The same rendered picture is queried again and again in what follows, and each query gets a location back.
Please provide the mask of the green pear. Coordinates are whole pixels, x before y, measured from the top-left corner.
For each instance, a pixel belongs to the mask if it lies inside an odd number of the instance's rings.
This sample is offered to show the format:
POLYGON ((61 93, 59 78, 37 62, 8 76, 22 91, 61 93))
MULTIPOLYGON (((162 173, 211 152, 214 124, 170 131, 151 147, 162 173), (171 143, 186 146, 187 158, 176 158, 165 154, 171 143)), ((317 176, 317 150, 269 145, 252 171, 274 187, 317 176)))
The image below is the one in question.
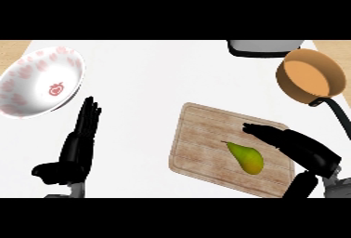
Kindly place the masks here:
POLYGON ((224 142, 226 147, 241 165, 243 172, 258 175, 264 169, 264 158, 261 153, 251 147, 245 147, 233 142, 224 142))

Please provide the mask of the grey and black appliance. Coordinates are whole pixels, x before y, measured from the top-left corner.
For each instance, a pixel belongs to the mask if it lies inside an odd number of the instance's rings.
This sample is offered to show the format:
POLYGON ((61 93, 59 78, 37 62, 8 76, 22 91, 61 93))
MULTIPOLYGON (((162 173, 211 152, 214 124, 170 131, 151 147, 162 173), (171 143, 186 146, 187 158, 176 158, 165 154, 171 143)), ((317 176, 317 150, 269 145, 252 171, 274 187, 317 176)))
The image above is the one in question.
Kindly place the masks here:
POLYGON ((302 45, 302 40, 227 40, 233 56, 248 58, 283 58, 302 45))

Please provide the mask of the white bowl with pink print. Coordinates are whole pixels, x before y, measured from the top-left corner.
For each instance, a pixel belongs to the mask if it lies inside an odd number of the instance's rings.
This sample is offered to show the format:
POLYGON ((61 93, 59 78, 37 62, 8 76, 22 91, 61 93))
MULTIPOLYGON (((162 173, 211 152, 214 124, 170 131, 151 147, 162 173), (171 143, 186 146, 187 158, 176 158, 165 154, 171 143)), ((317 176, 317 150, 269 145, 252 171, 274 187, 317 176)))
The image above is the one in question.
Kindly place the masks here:
POLYGON ((0 75, 0 114, 30 119, 58 110, 78 92, 84 73, 75 49, 52 46, 28 53, 0 75))

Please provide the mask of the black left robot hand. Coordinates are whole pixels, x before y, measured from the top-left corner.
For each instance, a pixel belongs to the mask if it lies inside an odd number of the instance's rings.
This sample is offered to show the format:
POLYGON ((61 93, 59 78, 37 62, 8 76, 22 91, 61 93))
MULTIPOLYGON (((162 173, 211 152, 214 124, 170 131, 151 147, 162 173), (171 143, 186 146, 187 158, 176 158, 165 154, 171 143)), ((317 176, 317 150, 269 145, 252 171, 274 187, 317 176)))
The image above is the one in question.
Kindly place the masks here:
POLYGON ((40 164, 31 174, 47 185, 68 185, 86 181, 93 159, 95 135, 97 131, 102 108, 87 97, 78 113, 74 131, 68 134, 59 161, 40 164))

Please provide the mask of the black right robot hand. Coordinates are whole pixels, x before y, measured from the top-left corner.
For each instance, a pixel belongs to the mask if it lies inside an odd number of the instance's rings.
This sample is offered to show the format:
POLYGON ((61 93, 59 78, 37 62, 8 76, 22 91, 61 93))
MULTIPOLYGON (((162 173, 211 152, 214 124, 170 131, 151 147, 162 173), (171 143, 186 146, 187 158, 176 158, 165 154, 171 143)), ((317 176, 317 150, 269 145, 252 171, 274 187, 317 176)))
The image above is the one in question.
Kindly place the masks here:
POLYGON ((302 133, 273 126, 243 123, 243 132, 274 146, 305 171, 294 178, 283 198, 307 198, 317 187, 319 179, 329 179, 341 164, 341 157, 302 133))

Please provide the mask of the wooden cutting board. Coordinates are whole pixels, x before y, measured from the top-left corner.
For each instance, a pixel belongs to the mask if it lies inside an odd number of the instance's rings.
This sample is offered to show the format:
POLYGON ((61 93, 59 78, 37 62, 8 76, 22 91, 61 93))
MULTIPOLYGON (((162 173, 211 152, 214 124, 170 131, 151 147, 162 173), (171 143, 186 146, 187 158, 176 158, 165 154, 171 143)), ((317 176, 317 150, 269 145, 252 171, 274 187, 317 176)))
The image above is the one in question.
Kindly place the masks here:
POLYGON ((186 103, 168 156, 170 169, 260 197, 282 197, 295 178, 295 164, 279 150, 243 132, 243 123, 288 126, 261 118, 186 103), (254 148, 263 155, 263 172, 243 172, 226 142, 254 148))

